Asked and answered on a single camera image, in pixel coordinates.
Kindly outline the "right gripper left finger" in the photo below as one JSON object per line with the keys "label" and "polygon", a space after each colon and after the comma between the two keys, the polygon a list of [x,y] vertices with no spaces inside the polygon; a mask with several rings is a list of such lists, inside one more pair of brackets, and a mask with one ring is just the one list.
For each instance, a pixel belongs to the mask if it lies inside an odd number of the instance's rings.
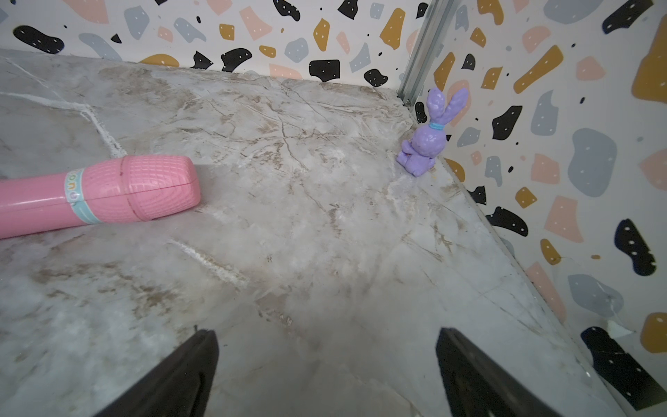
{"label": "right gripper left finger", "polygon": [[218,359],[215,331],[199,329],[96,416],[203,416]]}

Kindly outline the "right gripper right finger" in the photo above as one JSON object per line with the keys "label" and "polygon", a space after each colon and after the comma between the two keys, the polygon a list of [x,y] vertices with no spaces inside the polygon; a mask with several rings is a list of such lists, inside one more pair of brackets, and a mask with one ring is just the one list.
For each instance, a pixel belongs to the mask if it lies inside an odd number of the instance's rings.
{"label": "right gripper right finger", "polygon": [[455,328],[439,331],[435,352],[453,416],[559,416]]}

